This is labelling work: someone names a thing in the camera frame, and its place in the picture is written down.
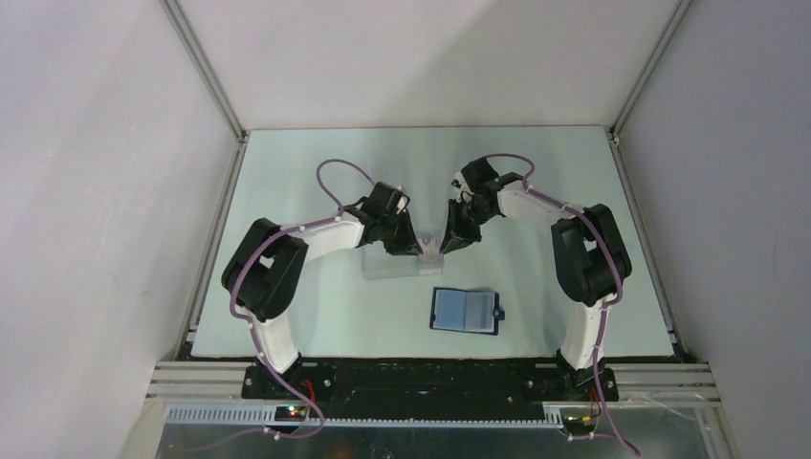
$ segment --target transparent plastic box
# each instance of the transparent plastic box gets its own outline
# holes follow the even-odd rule
[[[417,241],[423,249],[423,254],[418,256],[389,255],[380,242],[361,247],[363,278],[378,280],[442,273],[445,256],[439,252],[439,245],[442,242],[440,233],[419,232]]]

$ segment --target aluminum frame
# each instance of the aluminum frame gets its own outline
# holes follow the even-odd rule
[[[655,72],[672,38],[689,12],[692,3],[692,0],[680,0],[678,2],[667,25],[651,50],[650,56],[638,75],[615,122],[610,128],[606,127],[606,138],[623,184],[634,226],[642,244],[654,291],[674,344],[681,345],[684,345],[684,343],[680,340],[675,329],[673,311],[670,308],[650,242],[647,238],[642,213],[625,169],[617,134],[625,126],[625,122]],[[208,283],[212,276],[217,249],[219,248],[233,192],[236,188],[237,177],[245,156],[249,134],[246,133],[231,106],[225,89],[217,78],[181,6],[181,1],[161,0],[161,4],[218,110],[229,125],[234,137],[238,140],[219,208],[209,232],[208,249],[198,269],[196,289],[187,305],[186,320],[183,322],[183,328],[180,331],[175,352],[172,355],[172,359],[175,359],[179,349],[186,342],[194,340],[197,322],[202,311]],[[245,370],[249,365],[250,363],[246,361],[160,361],[156,364],[152,380],[147,389],[145,405],[159,404],[164,407],[164,413],[166,413],[173,406],[188,404],[208,404],[222,408],[264,407],[285,404],[284,401],[242,400],[240,398]],[[609,406],[614,409],[693,408],[696,421],[704,426],[702,436],[710,457],[713,459],[739,457],[712,378],[712,372],[707,364],[613,363],[610,361],[608,366],[615,371],[620,391],[620,400],[616,403],[609,403]],[[543,405],[545,409],[551,410],[551,412],[588,407],[587,403],[580,402],[544,403]],[[331,422],[336,426],[390,426],[390,424],[376,423],[373,420],[331,420]],[[476,426],[485,426],[485,424],[476,423]]]

